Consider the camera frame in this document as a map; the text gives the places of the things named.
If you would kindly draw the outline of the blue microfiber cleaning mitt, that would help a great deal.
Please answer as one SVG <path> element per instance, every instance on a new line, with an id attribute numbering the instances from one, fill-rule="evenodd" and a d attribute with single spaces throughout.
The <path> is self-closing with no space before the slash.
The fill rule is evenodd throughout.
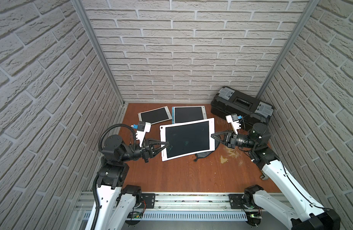
<path id="1" fill-rule="evenodd" d="M 218 149 L 220 143 L 218 141 L 215 142 L 215 150 Z M 196 153 L 195 154 L 195 159 L 193 160 L 194 162 L 197 162 L 199 159 L 203 159 L 211 155 L 215 150 L 213 151 L 207 151 L 207 152 L 201 152 L 201 153 Z"/>

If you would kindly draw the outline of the white drawing tablet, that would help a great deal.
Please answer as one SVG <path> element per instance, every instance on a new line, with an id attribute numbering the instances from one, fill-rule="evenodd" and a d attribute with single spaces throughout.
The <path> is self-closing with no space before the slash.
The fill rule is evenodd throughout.
<path id="1" fill-rule="evenodd" d="M 169 121 L 172 119 L 168 106 L 138 113 L 140 121 L 150 123 L 151 125 Z"/>
<path id="2" fill-rule="evenodd" d="M 161 141 L 169 143 L 161 152 L 162 161 L 215 151 L 214 133 L 214 118 L 160 126 Z"/>

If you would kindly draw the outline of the blue-edged drawing tablet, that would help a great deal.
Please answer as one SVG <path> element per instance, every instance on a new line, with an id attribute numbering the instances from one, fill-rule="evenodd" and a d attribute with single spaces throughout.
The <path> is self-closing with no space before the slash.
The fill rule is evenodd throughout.
<path id="1" fill-rule="evenodd" d="M 205 106 L 174 106 L 172 107 L 172 124 L 207 119 Z"/>

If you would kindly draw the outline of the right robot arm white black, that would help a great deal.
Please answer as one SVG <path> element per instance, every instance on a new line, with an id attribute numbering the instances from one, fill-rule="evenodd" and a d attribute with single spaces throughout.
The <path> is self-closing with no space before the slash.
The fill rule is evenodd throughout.
<path id="1" fill-rule="evenodd" d="M 248 148 L 251 161 L 269 177 L 290 206 L 273 198 L 263 187 L 245 189 L 242 204 L 252 209 L 259 207 L 270 213 L 289 230 L 338 230 L 340 216 L 313 198 L 289 173 L 279 156 L 268 146 L 271 134 L 266 124 L 255 123 L 247 135 L 237 131 L 217 132 L 211 137 L 228 148 Z"/>

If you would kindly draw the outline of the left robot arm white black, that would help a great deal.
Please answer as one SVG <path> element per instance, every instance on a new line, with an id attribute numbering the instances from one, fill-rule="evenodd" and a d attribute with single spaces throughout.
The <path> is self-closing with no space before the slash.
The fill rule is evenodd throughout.
<path id="1" fill-rule="evenodd" d="M 108 138 L 101 135 L 98 146 L 104 162 L 93 181 L 94 206 L 86 229 L 120 230 L 128 215 L 143 201 L 139 186 L 123 185 L 129 171 L 127 162 L 139 159 L 148 162 L 169 143 L 146 139 L 142 145 L 128 146 L 119 135 Z"/>

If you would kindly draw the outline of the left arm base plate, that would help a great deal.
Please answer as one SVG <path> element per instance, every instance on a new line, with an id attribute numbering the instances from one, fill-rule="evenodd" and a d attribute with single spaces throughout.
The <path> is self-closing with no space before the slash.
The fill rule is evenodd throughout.
<path id="1" fill-rule="evenodd" d="M 142 193 L 140 203 L 137 203 L 134 208 L 143 209 L 145 207 L 146 209 L 153 209 L 155 205 L 155 197 L 155 193 Z"/>

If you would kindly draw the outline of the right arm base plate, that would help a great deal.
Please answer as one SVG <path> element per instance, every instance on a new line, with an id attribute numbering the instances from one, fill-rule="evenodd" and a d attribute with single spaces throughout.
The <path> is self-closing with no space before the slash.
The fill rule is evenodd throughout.
<path id="1" fill-rule="evenodd" d="M 250 194 L 229 194 L 229 201 L 231 209 L 261 209 L 257 206 L 253 200 L 253 196 Z"/>

